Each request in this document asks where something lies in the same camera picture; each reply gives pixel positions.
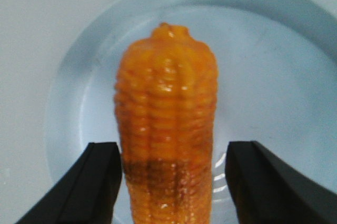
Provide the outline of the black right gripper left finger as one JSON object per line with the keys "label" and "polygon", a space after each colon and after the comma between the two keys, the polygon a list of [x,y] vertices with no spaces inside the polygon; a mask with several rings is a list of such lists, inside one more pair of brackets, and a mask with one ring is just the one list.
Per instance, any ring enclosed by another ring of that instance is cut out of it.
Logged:
{"label": "black right gripper left finger", "polygon": [[18,223],[111,223],[121,181],[117,144],[91,142]]}

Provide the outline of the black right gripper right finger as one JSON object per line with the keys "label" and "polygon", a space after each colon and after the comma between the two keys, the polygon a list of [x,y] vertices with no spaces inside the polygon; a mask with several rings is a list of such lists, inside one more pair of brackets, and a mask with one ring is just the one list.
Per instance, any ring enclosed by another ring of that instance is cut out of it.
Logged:
{"label": "black right gripper right finger", "polygon": [[257,141],[232,141],[225,177],[240,223],[336,223],[336,194]]}

